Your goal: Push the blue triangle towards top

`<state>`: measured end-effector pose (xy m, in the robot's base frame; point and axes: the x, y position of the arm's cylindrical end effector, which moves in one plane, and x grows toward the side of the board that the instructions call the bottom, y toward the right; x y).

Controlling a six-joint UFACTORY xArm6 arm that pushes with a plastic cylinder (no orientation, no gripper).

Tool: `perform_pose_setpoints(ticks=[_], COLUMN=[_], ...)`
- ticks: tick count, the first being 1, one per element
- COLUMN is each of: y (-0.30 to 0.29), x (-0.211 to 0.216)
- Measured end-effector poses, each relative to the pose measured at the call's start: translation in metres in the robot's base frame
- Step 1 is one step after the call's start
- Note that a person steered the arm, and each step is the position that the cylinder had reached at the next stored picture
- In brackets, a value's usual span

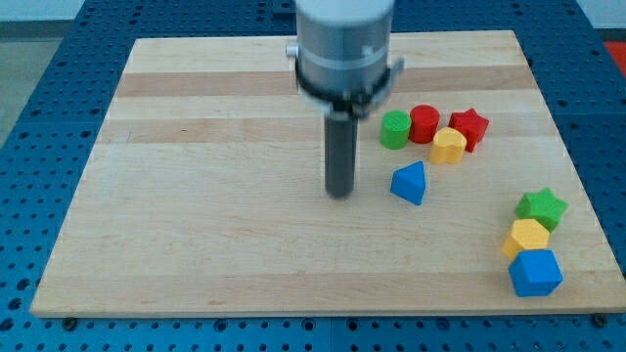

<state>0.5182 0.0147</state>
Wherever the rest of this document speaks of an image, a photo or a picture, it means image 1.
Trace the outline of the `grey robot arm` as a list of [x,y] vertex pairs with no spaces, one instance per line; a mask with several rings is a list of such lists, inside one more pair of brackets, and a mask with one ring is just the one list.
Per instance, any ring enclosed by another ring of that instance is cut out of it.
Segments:
[[365,118],[390,94],[405,66],[388,60],[394,0],[296,0],[298,91],[325,118]]

